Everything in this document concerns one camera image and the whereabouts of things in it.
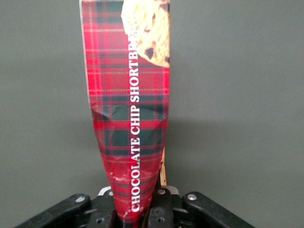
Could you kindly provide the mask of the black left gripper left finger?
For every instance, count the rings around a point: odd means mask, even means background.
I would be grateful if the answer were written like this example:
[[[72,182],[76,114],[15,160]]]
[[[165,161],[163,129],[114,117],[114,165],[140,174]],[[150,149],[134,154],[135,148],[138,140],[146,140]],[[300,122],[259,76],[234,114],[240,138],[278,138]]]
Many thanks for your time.
[[[74,194],[17,225],[18,228],[115,228],[117,215],[111,187],[102,188],[95,199]]]

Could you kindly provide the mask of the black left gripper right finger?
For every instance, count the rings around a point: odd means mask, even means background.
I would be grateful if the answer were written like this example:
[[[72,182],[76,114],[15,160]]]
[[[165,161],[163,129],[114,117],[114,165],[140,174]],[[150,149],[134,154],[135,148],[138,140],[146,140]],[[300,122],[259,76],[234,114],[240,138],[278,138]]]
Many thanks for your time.
[[[152,197],[143,228],[252,228],[231,211],[202,193],[192,191],[182,197],[176,187],[161,186]]]

